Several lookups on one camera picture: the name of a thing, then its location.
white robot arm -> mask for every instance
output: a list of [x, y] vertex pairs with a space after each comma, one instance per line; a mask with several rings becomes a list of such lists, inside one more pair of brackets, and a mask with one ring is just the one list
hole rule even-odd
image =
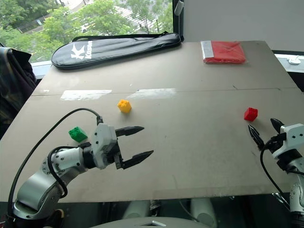
[[278, 135], [272, 137], [265, 144], [259, 137], [257, 130], [251, 125], [248, 126], [249, 132], [261, 150], [263, 169], [277, 188], [278, 186], [265, 169], [263, 163], [264, 150], [269, 150], [272, 153], [273, 158], [278, 160], [277, 164], [283, 171], [294, 176], [290, 190], [292, 227], [304, 228], [304, 158], [298, 152], [298, 149], [304, 145], [304, 125], [298, 123], [285, 126], [281, 121], [274, 118], [271, 119], [271, 123]]
[[88, 169], [104, 169], [111, 163], [115, 163], [117, 169], [127, 169], [145, 160], [153, 151], [137, 154], [124, 162], [117, 141], [118, 136], [131, 135], [143, 129], [133, 126], [115, 130], [100, 122], [91, 143], [83, 143], [76, 148], [61, 146], [53, 149], [39, 170], [19, 189], [13, 205], [13, 220], [40, 220], [50, 216], [58, 200], [66, 196], [67, 184]]

black cable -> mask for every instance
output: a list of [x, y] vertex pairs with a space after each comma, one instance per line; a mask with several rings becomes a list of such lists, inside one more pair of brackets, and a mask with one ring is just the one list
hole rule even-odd
[[52, 155], [53, 153], [57, 152], [60, 149], [72, 149], [75, 148], [73, 146], [59, 146], [54, 148], [47, 156], [47, 166], [49, 169], [49, 172], [53, 175], [53, 177], [57, 180], [57, 182], [59, 183], [59, 185], [61, 186], [62, 190], [63, 190], [63, 195], [60, 196], [60, 198], [64, 198], [65, 196], [67, 196], [67, 186], [66, 184], [61, 180], [61, 178], [56, 174], [54, 167], [52, 165]]
[[296, 174], [300, 174], [300, 175], [303, 175], [303, 176], [304, 176], [304, 172], [295, 171], [295, 170], [289, 170], [289, 171], [287, 171], [287, 173], [290, 173], [290, 172], [296, 173]]
[[190, 216], [190, 218], [192, 218], [196, 222], [200, 222], [196, 217], [194, 217], [193, 215], [191, 215], [191, 213], [185, 208], [185, 206], [183, 205], [183, 203], [181, 202], [181, 200], [179, 200], [179, 202], [180, 202], [180, 205], [183, 208], [183, 210]]
[[36, 145], [33, 147], [33, 149], [28, 153], [28, 155], [26, 156], [26, 158], [24, 159], [23, 163], [21, 164], [21, 166], [19, 167], [17, 173], [16, 173], [16, 176], [14, 178], [14, 181], [11, 185], [11, 188], [10, 188], [10, 191], [9, 191], [9, 199], [8, 199], [8, 217], [9, 218], [13, 218], [13, 198], [14, 198], [14, 192], [15, 192], [15, 188], [16, 188], [16, 184], [17, 184], [17, 181], [18, 181], [18, 178], [24, 168], [24, 166], [26, 165], [26, 163], [28, 162], [29, 158], [32, 156], [32, 154], [34, 153], [34, 151], [37, 149], [37, 147], [45, 140], [46, 137], [48, 137], [49, 134], [51, 134], [51, 132], [62, 122], [64, 121], [68, 116], [70, 116], [71, 114], [75, 113], [75, 112], [78, 112], [78, 111], [82, 111], [82, 110], [85, 110], [85, 111], [88, 111], [88, 112], [91, 112], [93, 113], [94, 115], [96, 115], [97, 117], [97, 124], [99, 123], [102, 123], [102, 118], [101, 116], [91, 110], [91, 109], [88, 109], [88, 108], [78, 108], [78, 109], [75, 109], [71, 112], [69, 112], [68, 114], [66, 114], [64, 117], [62, 117], [39, 141], [38, 143], [36, 143]]
[[260, 162], [261, 162], [262, 168], [263, 168], [263, 170], [264, 170], [266, 176], [270, 179], [270, 181], [273, 183], [273, 185], [274, 185], [274, 186], [276, 187], [276, 189], [279, 191], [279, 193], [281, 194], [282, 198], [283, 198], [286, 202], [288, 202], [288, 201], [286, 200], [286, 198], [284, 197], [283, 191], [282, 191], [282, 190], [280, 189], [280, 187], [276, 184], [276, 182], [272, 179], [272, 177], [270, 176], [270, 174], [268, 173], [268, 171], [267, 171], [267, 169], [266, 169], [266, 167], [265, 167], [265, 165], [264, 165], [263, 155], [264, 155], [265, 150], [268, 149], [268, 146], [270, 145], [271, 142], [272, 142], [271, 139], [268, 140], [268, 142], [266, 142], [266, 144], [264, 145], [264, 147], [261, 149]]

red plastic bag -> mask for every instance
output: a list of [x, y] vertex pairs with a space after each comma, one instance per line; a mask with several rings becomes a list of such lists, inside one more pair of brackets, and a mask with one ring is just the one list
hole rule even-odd
[[245, 63], [246, 58], [240, 42], [201, 41], [205, 63]]

tree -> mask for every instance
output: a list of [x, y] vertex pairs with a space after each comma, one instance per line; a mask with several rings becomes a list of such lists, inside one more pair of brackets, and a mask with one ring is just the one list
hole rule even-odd
[[[149, 0], [147, 2], [152, 2], [152, 5], [142, 5], [141, 12], [148, 12], [146, 18], [154, 21], [154, 25], [148, 25], [148, 32], [172, 31], [172, 4], [166, 4], [168, 0], [165, 2]], [[50, 9], [47, 12], [50, 17], [46, 18], [41, 31], [20, 33], [10, 25], [0, 26], [0, 42], [8, 47], [31, 53], [30, 61], [38, 62], [50, 60], [57, 48], [69, 43], [77, 36], [122, 35], [136, 32], [134, 23], [124, 18], [117, 11], [116, 5], [115, 0], [95, 0], [93, 4], [88, 4], [75, 13], [72, 13], [67, 7]], [[85, 34], [82, 33], [82, 27], [86, 27]]]
[[81, 34], [81, 23], [74, 13], [70, 13], [68, 7], [60, 7], [49, 12], [51, 17], [46, 18], [41, 32], [45, 39], [66, 44]]
[[132, 18], [142, 21], [140, 26], [149, 34], [160, 32], [160, 24], [170, 20], [167, 17], [170, 10], [172, 13], [172, 4], [170, 8], [168, 3], [168, 0], [122, 0], [122, 7], [129, 8]]
[[88, 27], [90, 35], [121, 35], [134, 32], [132, 23], [122, 17], [113, 0], [95, 0], [93, 4], [81, 8], [73, 16], [81, 25]]
[[7, 28], [14, 26], [24, 20], [26, 10], [22, 8], [17, 0], [0, 1], [0, 26]]
[[1, 0], [0, 26], [16, 29], [22, 24], [47, 15], [48, 9], [56, 7], [53, 0]]
[[172, 12], [172, 2], [170, 2], [165, 9], [164, 12], [160, 14], [160, 16], [157, 19], [157, 28], [159, 32], [167, 31], [167, 32], [173, 32], [173, 12]]

lego brick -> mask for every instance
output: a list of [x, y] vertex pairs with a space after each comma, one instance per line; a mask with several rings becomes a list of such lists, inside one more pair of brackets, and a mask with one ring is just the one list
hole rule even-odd
[[75, 127], [72, 130], [70, 130], [68, 133], [71, 136], [71, 138], [77, 142], [81, 142], [87, 139], [86, 133], [80, 127]]
[[117, 106], [123, 113], [129, 113], [132, 108], [130, 102], [127, 100], [120, 100]]
[[254, 121], [257, 118], [258, 110], [249, 107], [244, 113], [244, 120]]

